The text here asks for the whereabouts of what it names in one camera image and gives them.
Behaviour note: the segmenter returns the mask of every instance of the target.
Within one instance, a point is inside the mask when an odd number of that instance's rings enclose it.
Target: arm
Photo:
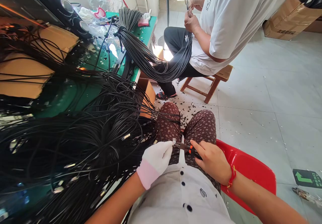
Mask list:
[[[196,39],[198,40],[200,47],[202,48],[202,51],[204,51],[205,54],[208,55],[213,61],[218,62],[218,63],[222,63],[222,62],[226,61],[226,59],[215,58],[214,56],[212,56],[209,53],[211,36],[208,35],[205,31],[203,31],[200,26],[195,27],[193,34],[195,35]]]
[[[231,190],[254,211],[264,224],[307,223],[287,203],[239,172],[236,173]]]
[[[134,202],[163,174],[169,165],[172,141],[148,147],[137,171],[112,195],[85,224],[120,224]]]
[[[196,163],[219,183],[228,185],[231,168],[223,151],[205,141],[201,141],[199,145],[191,140],[191,144],[203,159],[196,159]],[[236,172],[230,190],[242,199],[264,224],[307,224],[307,221],[287,203],[239,172]]]
[[[215,58],[210,54],[209,48],[211,36],[201,29],[198,18],[192,13],[192,10],[189,10],[189,13],[185,13],[184,26],[189,32],[192,32],[195,35],[195,38],[198,40],[202,51],[204,51],[204,53],[213,61],[221,63],[226,60]]]
[[[145,192],[138,173],[135,172],[118,191],[115,192],[86,224],[119,224],[134,202]]]

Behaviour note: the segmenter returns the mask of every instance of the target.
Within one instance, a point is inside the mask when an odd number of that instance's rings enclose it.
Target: sleeve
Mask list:
[[[209,53],[227,59],[235,49],[260,0],[216,0]]]

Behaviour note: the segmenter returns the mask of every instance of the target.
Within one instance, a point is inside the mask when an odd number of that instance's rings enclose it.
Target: shirt button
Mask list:
[[[187,205],[187,210],[192,212],[192,207],[190,205]]]

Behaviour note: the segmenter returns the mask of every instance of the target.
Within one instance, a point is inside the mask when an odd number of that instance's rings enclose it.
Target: white shirt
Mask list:
[[[130,224],[232,224],[221,195],[198,169],[185,163],[169,165],[133,205]]]
[[[194,38],[190,64],[204,75],[214,75],[227,66],[261,27],[276,0],[205,0],[200,26],[209,35],[209,53],[222,63],[213,61]]]

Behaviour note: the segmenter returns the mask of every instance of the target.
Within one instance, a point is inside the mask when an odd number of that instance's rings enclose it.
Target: green exit sign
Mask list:
[[[293,174],[297,185],[322,189],[322,180],[316,172],[293,169]]]

